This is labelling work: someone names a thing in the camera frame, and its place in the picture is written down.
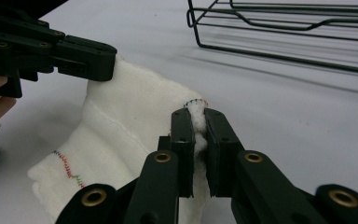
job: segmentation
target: white table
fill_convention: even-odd
[[[267,154],[297,187],[358,191],[358,76],[200,49],[187,9],[186,1],[76,0],[43,20],[200,92],[245,148]],[[24,96],[1,119],[0,224],[49,223],[27,171],[79,123],[86,84],[57,73],[22,81]],[[229,200],[213,199],[202,223],[234,223]]]

